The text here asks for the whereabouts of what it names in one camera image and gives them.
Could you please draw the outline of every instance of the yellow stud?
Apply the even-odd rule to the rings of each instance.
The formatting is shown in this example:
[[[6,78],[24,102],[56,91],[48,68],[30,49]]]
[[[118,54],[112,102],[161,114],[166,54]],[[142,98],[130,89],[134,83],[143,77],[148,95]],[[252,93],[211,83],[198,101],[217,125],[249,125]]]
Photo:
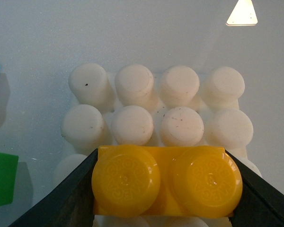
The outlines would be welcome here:
[[[143,147],[135,145],[109,149],[99,158],[92,175],[95,200],[114,216],[142,214],[154,203],[159,189],[157,162]]]
[[[184,208],[205,218],[231,214],[242,194],[242,178],[223,148],[187,150],[173,166],[173,188]]]

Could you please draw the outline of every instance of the green toy block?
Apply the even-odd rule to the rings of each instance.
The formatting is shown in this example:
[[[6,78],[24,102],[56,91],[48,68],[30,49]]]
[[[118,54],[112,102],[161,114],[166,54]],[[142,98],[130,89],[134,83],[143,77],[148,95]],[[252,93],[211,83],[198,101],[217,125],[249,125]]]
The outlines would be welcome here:
[[[0,153],[0,206],[13,202],[18,156]]]

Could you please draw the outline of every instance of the white table surface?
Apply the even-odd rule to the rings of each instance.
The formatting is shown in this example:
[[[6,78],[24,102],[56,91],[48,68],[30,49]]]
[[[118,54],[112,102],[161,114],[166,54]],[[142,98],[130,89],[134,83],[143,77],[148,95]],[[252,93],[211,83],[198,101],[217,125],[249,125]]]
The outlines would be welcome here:
[[[52,190],[61,160],[68,76],[94,62],[106,71],[186,65],[239,71],[240,109],[253,122],[248,158],[284,194],[284,1],[255,0],[256,26],[229,27],[236,1],[0,1],[0,152],[19,155],[6,226]]]

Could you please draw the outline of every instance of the plastic building block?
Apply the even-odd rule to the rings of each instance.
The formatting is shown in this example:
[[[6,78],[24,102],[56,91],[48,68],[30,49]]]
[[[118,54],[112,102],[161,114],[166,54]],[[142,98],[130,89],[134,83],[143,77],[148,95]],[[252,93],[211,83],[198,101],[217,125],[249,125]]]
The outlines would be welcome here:
[[[0,153],[0,206],[13,202],[18,156]]]
[[[230,216],[242,178],[224,148],[101,146],[92,176],[94,214]]]

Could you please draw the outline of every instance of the yellow toy block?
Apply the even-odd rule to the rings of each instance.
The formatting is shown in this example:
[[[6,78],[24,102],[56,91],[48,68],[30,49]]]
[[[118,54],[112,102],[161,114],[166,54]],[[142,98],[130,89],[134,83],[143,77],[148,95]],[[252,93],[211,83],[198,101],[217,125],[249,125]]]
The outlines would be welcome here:
[[[242,178],[224,148],[101,146],[92,175],[94,214],[229,216]]]

